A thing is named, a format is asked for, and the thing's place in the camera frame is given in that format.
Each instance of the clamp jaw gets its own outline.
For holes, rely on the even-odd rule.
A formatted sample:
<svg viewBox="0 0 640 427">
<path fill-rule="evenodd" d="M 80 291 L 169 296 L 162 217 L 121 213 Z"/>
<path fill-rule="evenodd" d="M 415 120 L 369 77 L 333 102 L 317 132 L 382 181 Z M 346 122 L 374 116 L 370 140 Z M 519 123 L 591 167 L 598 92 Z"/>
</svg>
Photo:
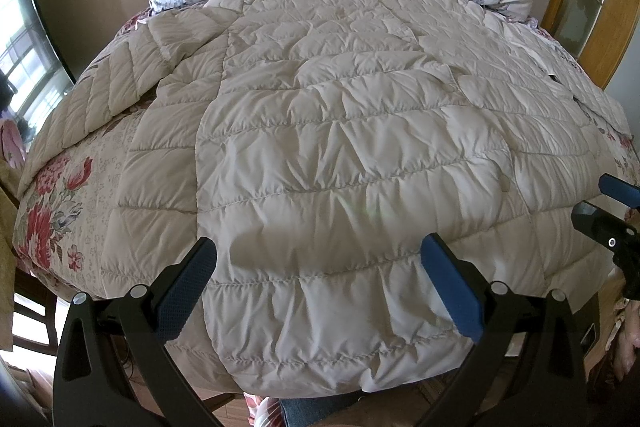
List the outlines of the clamp jaw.
<svg viewBox="0 0 640 427">
<path fill-rule="evenodd" d="M 416 427 L 567 427 L 586 425 L 586 383 L 580 337 L 564 293 L 518 295 L 489 283 L 460 261 L 436 233 L 422 242 L 420 259 L 458 331 L 475 347 L 456 378 Z M 494 383 L 515 333 L 527 332 L 503 400 L 477 413 Z"/>
<path fill-rule="evenodd" d="M 151 286 L 136 285 L 121 298 L 73 299 L 54 375 L 55 427 L 223 427 L 204 407 L 164 343 L 176 339 L 216 268 L 216 247 L 201 238 L 180 264 Z M 129 344 L 164 417 L 144 409 L 129 384 L 112 335 Z"/>
<path fill-rule="evenodd" d="M 603 174 L 598 182 L 603 194 L 630 208 L 640 210 L 640 187 Z M 571 214 L 574 229 L 612 251 L 613 262 L 625 274 L 623 295 L 640 301 L 640 238 L 638 230 L 599 206 L 582 201 Z"/>
</svg>

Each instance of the down jacket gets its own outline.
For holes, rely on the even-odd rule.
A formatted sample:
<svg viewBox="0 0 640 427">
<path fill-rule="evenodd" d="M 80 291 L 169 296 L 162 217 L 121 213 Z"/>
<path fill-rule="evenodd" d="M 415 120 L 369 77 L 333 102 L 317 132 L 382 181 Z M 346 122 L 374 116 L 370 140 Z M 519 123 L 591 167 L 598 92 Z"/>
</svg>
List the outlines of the down jacket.
<svg viewBox="0 0 640 427">
<path fill-rule="evenodd" d="M 200 236 L 218 266 L 168 349 L 188 380 L 277 397 L 376 391 L 463 360 L 418 248 L 439 232 L 488 280 L 573 308 L 610 256 L 572 206 L 615 172 L 581 105 L 619 105 L 530 28 L 466 0 L 210 0 L 112 42 L 53 112 L 46 162 L 152 87 L 94 295 L 123 295 Z"/>
</svg>

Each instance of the quilted stitching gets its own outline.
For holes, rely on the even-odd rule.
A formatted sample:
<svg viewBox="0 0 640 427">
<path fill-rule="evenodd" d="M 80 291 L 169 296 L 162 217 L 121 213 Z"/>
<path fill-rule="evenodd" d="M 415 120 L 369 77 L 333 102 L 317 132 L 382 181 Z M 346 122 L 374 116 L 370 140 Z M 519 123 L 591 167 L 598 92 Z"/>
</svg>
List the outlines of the quilted stitching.
<svg viewBox="0 0 640 427">
<path fill-rule="evenodd" d="M 218 268 L 172 345 L 192 383 L 295 397 L 420 380 L 470 346 L 420 267 L 427 233 L 574 307 L 609 271 L 569 223 L 582 198 L 607 207 L 597 179 L 615 172 L 574 97 L 626 121 L 545 46 L 465 0 L 211 0 L 112 44 L 22 183 L 158 84 L 110 213 L 105 296 L 207 235 Z"/>
</svg>

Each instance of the red flower print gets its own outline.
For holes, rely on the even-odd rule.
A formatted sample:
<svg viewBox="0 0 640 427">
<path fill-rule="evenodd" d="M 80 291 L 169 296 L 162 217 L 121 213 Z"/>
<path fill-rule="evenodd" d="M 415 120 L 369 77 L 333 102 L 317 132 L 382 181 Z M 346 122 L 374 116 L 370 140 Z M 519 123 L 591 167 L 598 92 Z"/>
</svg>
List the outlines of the red flower print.
<svg viewBox="0 0 640 427">
<path fill-rule="evenodd" d="M 51 209 L 42 203 L 36 203 L 27 217 L 27 236 L 24 238 L 24 244 L 18 246 L 21 255 L 33 259 L 43 268 L 49 268 L 51 264 L 50 221 Z"/>
<path fill-rule="evenodd" d="M 624 135 L 620 136 L 620 145 L 622 145 L 622 147 L 624 147 L 625 149 L 631 149 L 632 144 L 633 142 L 629 140 L 626 136 Z"/>
<path fill-rule="evenodd" d="M 71 245 L 71 248 L 66 252 L 69 258 L 69 268 L 74 272 L 82 269 L 82 253 L 78 251 L 76 245 Z"/>
<path fill-rule="evenodd" d="M 59 155 L 49 161 L 38 172 L 36 177 L 36 190 L 39 195 L 49 194 L 55 187 L 56 182 L 60 179 L 63 169 L 69 162 L 69 156 Z"/>
<path fill-rule="evenodd" d="M 77 167 L 71 175 L 65 180 L 65 187 L 67 190 L 78 190 L 78 188 L 82 187 L 89 176 L 91 175 L 91 164 L 93 160 L 89 157 L 84 159 L 84 164 L 82 166 Z"/>
</svg>

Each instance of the denim jeans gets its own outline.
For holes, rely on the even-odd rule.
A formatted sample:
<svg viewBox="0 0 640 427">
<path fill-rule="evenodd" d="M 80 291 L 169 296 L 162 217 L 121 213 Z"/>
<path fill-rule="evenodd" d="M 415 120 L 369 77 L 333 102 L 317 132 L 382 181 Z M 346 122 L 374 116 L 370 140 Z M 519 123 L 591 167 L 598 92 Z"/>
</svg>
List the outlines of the denim jeans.
<svg viewBox="0 0 640 427">
<path fill-rule="evenodd" d="M 286 427 L 308 427 L 334 412 L 347 409 L 363 395 L 362 391 L 322 398 L 281 399 L 280 409 Z"/>
</svg>

